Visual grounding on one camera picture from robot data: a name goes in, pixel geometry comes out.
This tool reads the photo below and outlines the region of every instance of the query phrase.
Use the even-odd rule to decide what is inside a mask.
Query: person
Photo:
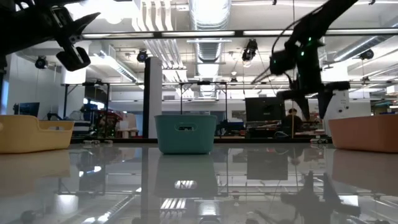
[[[282,120],[282,129],[286,134],[292,134],[292,125],[294,133],[296,133],[301,126],[303,125],[303,121],[299,116],[296,115],[297,110],[294,108],[289,109],[289,114]]]

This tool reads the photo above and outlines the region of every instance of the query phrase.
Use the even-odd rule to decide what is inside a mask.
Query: monitor
[[[246,121],[275,121],[285,117],[285,104],[279,98],[246,98],[245,103]]]
[[[37,117],[39,115],[39,105],[40,103],[20,103],[19,114]]]

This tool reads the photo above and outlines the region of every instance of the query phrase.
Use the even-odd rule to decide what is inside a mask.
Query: teal storage basket
[[[213,150],[216,116],[155,116],[159,149],[164,154],[207,154]]]

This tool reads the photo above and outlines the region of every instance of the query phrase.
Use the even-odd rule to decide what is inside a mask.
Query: orange plastic bin
[[[386,114],[329,121],[337,149],[398,152],[398,114]]]
[[[0,153],[66,149],[73,121],[39,121],[34,116],[0,115]]]

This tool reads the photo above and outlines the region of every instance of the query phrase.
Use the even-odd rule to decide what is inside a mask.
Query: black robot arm
[[[6,67],[5,56],[13,52],[31,47],[48,40],[56,40],[64,51],[57,54],[63,66],[74,71],[90,64],[90,58],[81,47],[74,44],[83,38],[83,29],[91,23],[99,13],[90,14],[73,20],[66,3],[77,0],[11,0],[21,10],[0,8],[0,25],[2,43],[0,44],[0,69]]]
[[[290,25],[296,24],[292,35],[285,43],[284,50],[274,52],[274,47],[272,48],[269,66],[271,74],[285,75],[286,71],[294,69],[296,66],[298,70],[297,79],[290,84],[290,90],[278,92],[277,96],[283,100],[296,101],[306,119],[309,119],[310,114],[308,100],[305,95],[318,93],[320,117],[323,119],[333,96],[333,90],[349,89],[349,82],[335,82],[328,85],[322,83],[318,48],[323,46],[319,39],[326,34],[333,21],[339,18],[357,1],[327,1],[322,6]],[[262,77],[263,74],[255,78],[254,82],[259,82],[267,77]]]

